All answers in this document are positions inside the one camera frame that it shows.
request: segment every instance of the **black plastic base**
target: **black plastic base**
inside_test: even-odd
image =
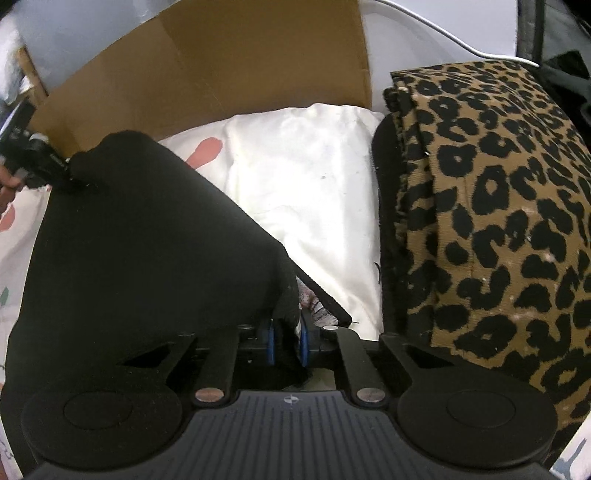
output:
[[[224,408],[198,411],[165,452],[113,472],[67,471],[47,463],[30,480],[439,480],[554,478],[540,465],[468,472],[411,448],[386,413],[349,404],[338,391],[243,391]]]

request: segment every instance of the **patterned fabric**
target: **patterned fabric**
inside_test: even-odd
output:
[[[392,78],[404,168],[387,208],[407,265],[404,333],[547,392],[550,463],[591,400],[590,154],[519,64]]]

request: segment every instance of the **cardboard box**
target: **cardboard box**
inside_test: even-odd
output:
[[[371,106],[356,0],[181,0],[54,89],[31,127],[71,155],[315,102]]]

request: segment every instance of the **metal screw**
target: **metal screw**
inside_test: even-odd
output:
[[[220,401],[224,393],[219,388],[206,387],[200,388],[195,392],[195,398],[203,403],[214,403]]]
[[[379,388],[365,387],[358,390],[357,398],[365,403],[379,403],[386,398],[386,392]]]

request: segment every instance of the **black cloth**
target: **black cloth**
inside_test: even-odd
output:
[[[301,375],[287,348],[296,271],[279,242],[143,134],[110,135],[70,165],[93,186],[52,192],[8,345],[0,413],[23,473],[35,467],[20,429],[25,402],[155,341],[273,318],[284,327],[277,361]]]

